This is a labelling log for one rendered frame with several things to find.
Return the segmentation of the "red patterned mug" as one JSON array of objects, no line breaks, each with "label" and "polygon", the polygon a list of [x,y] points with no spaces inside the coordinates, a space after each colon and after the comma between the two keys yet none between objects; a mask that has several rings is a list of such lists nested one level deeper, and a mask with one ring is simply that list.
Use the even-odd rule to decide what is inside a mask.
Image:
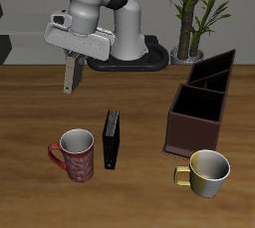
[{"label": "red patterned mug", "polygon": [[[53,153],[53,149],[59,149],[64,161],[61,161]],[[71,129],[65,132],[58,143],[52,143],[48,147],[50,159],[68,172],[74,182],[86,182],[94,174],[94,137],[81,128]]]}]

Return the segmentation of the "dark grey block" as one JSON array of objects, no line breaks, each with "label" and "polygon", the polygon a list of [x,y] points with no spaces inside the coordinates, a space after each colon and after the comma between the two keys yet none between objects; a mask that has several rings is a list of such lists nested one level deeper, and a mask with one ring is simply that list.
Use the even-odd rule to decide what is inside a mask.
[{"label": "dark grey block", "polygon": [[0,35],[0,65],[3,65],[12,50],[12,44],[8,35]]}]

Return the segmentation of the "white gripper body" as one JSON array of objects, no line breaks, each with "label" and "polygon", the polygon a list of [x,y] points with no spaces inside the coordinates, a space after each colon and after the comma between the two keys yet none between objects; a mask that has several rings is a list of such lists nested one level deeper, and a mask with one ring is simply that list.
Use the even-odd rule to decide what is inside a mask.
[{"label": "white gripper body", "polygon": [[55,23],[49,23],[44,39],[48,44],[106,61],[115,42],[115,35],[98,27],[94,34],[77,36],[63,27],[59,28]]}]

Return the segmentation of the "dark brown desk caddy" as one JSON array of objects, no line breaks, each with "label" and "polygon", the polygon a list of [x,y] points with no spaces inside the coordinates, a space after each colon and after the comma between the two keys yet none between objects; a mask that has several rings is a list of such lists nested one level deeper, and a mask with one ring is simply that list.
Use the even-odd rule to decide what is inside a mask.
[{"label": "dark brown desk caddy", "polygon": [[188,159],[197,150],[216,149],[235,53],[192,66],[169,109],[163,153]]}]

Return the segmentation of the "black book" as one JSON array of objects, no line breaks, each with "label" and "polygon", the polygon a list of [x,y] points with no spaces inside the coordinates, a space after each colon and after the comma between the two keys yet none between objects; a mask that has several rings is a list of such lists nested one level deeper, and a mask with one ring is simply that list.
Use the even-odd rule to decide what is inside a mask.
[{"label": "black book", "polygon": [[120,112],[108,111],[103,131],[105,169],[115,169],[120,146]]}]

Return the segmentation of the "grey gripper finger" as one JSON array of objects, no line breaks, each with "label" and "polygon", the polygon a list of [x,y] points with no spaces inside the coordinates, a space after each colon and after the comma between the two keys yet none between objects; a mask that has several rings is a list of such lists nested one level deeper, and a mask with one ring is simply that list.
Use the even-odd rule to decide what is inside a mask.
[{"label": "grey gripper finger", "polygon": [[84,58],[82,56],[78,56],[75,59],[74,64],[74,74],[73,74],[73,83],[72,83],[72,91],[79,85],[83,76],[83,68],[84,68]]},{"label": "grey gripper finger", "polygon": [[78,72],[78,53],[70,52],[67,55],[64,88],[63,92],[71,94],[78,85],[79,72]]}]

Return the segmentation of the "green pot plant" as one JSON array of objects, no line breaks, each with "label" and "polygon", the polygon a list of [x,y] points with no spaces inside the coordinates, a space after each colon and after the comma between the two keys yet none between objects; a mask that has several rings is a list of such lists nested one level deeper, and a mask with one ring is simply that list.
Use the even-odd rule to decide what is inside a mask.
[{"label": "green pot plant", "polygon": [[228,1],[212,11],[216,0],[178,0],[174,4],[180,20],[180,35],[178,46],[170,52],[170,62],[173,65],[193,65],[203,60],[203,53],[198,50],[200,37],[204,33],[211,34],[210,27],[217,21],[229,18],[224,14]]}]

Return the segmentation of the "yellow and white mug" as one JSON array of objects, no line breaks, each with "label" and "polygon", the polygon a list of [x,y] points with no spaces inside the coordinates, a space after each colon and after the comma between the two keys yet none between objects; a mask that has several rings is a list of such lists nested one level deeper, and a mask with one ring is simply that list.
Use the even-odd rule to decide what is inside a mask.
[{"label": "yellow and white mug", "polygon": [[219,152],[202,149],[194,152],[187,166],[176,166],[173,181],[189,186],[198,196],[208,198],[217,194],[230,173],[230,163]]}]

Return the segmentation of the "flat black base plate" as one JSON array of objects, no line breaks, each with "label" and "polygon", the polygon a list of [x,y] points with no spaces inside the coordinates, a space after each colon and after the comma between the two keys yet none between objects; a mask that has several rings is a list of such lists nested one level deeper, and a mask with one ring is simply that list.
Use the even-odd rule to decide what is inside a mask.
[{"label": "flat black base plate", "polygon": [[87,57],[87,64],[98,72],[156,72],[163,70],[168,65],[168,52],[158,44],[155,36],[145,35],[144,38],[148,52],[137,60],[122,61],[109,55],[105,62]]}]

